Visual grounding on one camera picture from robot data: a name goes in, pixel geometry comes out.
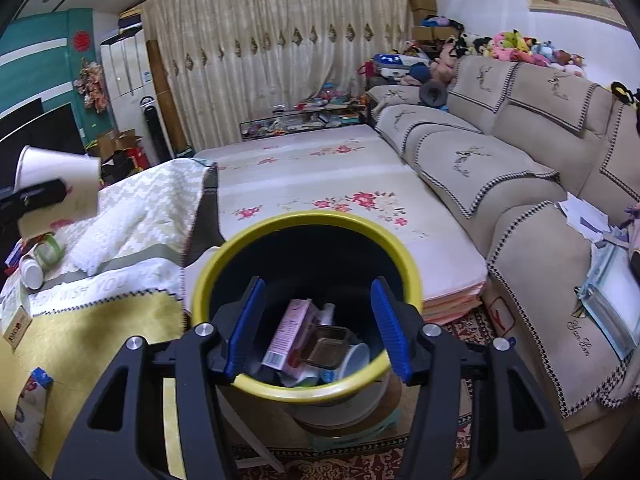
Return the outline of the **floral floor mat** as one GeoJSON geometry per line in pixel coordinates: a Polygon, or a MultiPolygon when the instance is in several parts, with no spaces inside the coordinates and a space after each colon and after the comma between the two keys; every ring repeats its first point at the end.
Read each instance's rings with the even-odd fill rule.
{"type": "Polygon", "coordinates": [[[436,194],[371,127],[246,141],[198,156],[218,166],[224,238],[289,212],[352,214],[406,246],[422,278],[424,318],[448,323],[480,304],[484,258],[436,194]]]}

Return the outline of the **white foam fruit net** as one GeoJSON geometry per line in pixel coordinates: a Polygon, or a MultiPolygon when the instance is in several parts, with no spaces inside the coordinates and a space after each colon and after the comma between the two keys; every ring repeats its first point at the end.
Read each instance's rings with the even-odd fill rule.
{"type": "Polygon", "coordinates": [[[70,248],[66,258],[75,268],[88,276],[101,272],[104,263],[114,259],[137,230],[150,232],[163,217],[144,203],[123,200],[103,211],[87,231],[70,248]]]}

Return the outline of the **white tea drink carton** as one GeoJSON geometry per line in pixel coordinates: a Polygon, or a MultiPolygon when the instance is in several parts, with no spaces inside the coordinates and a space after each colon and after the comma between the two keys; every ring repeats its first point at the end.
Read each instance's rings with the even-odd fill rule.
{"type": "Polygon", "coordinates": [[[1,301],[1,336],[15,350],[32,322],[28,295],[18,285],[1,301]]]}

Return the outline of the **pink strawberry milk carton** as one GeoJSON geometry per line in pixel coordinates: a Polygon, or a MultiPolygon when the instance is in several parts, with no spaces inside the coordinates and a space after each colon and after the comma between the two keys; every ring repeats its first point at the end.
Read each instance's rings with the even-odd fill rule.
{"type": "Polygon", "coordinates": [[[302,365],[300,352],[320,321],[320,310],[310,299],[293,299],[262,358],[262,365],[295,376],[293,368],[302,365]]]}

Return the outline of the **brown plastic tray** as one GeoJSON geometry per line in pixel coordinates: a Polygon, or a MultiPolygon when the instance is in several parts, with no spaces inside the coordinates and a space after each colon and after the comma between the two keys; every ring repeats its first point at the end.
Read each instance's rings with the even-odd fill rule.
{"type": "Polygon", "coordinates": [[[300,358],[308,365],[335,370],[346,356],[351,336],[348,328],[319,325],[309,335],[300,358]]]}

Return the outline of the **small white yogurt bottle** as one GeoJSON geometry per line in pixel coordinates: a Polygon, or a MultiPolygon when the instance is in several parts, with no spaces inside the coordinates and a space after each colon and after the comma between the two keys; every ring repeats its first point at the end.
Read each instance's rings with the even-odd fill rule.
{"type": "Polygon", "coordinates": [[[24,255],[18,267],[20,268],[21,281],[25,287],[30,290],[38,290],[42,287],[44,273],[42,267],[34,257],[24,255]]]}

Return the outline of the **white paper towel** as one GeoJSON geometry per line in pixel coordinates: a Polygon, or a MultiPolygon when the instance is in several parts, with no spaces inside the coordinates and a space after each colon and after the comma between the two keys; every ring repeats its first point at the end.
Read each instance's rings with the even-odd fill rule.
{"type": "Polygon", "coordinates": [[[320,382],[321,372],[317,367],[303,364],[300,367],[293,368],[293,372],[296,373],[295,376],[285,374],[285,372],[278,373],[280,382],[282,382],[282,385],[286,388],[314,387],[320,382]]]}

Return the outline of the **beige sectional sofa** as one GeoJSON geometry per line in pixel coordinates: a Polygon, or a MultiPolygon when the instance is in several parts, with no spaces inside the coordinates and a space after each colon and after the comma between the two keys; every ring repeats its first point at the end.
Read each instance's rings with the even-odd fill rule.
{"type": "Polygon", "coordinates": [[[485,306],[550,393],[567,429],[639,395],[579,300],[591,244],[564,200],[611,226],[639,203],[638,107],[569,73],[467,56],[438,110],[410,87],[376,87],[375,129],[440,198],[485,259],[485,306]]]}

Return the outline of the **blue white milk carton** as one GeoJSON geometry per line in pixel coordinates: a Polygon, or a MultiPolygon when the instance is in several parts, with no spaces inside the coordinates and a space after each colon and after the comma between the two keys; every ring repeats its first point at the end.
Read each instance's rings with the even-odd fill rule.
{"type": "Polygon", "coordinates": [[[35,457],[38,448],[52,384],[53,378],[37,367],[30,373],[16,402],[13,433],[31,458],[35,457]]]}

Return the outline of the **stack of plastic folders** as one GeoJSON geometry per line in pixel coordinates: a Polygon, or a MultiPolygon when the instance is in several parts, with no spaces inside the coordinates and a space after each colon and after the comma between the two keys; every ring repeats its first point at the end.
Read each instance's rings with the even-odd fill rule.
{"type": "Polygon", "coordinates": [[[623,361],[639,345],[639,283],[623,247],[600,240],[578,298],[623,361]]]}

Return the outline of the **large cream paper cup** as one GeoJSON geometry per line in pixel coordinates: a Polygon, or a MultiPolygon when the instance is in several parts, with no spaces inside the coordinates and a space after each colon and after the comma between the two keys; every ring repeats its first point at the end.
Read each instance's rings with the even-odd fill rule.
{"type": "Polygon", "coordinates": [[[94,217],[100,187],[98,158],[25,146],[14,181],[24,200],[17,220],[21,236],[33,238],[94,217]]]}

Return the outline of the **yellow rimmed black trash bin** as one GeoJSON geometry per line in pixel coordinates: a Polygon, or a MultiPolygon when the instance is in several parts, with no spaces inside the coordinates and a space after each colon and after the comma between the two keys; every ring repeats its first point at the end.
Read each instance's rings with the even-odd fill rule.
{"type": "Polygon", "coordinates": [[[416,309],[421,299],[416,263],[382,226],[337,212],[281,214],[205,263],[189,337],[209,382],[321,404],[390,372],[390,307],[416,309]]]}

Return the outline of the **cream patterned curtain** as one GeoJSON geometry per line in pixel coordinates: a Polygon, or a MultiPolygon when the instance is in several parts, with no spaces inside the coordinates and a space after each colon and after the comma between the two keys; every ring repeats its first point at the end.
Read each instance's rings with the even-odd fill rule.
{"type": "Polygon", "coordinates": [[[292,107],[325,84],[364,91],[360,67],[408,36],[408,0],[146,0],[186,140],[241,140],[241,122],[292,107]]]}

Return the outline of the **low shelf of toys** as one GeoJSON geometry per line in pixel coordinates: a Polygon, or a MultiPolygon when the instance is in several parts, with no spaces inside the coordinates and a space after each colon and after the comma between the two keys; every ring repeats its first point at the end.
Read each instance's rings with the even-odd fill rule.
{"type": "Polygon", "coordinates": [[[324,99],[301,102],[290,110],[273,110],[270,115],[241,122],[243,142],[287,136],[293,133],[356,126],[366,121],[367,107],[358,99],[339,103],[324,99]]]}

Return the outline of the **white blue yogurt tub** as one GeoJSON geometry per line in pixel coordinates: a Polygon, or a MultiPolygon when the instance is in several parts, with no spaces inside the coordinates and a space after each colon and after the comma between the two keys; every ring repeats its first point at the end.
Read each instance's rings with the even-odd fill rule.
{"type": "Polygon", "coordinates": [[[332,380],[338,382],[367,367],[370,363],[370,349],[367,344],[353,344],[345,355],[343,362],[332,373],[332,380]]]}

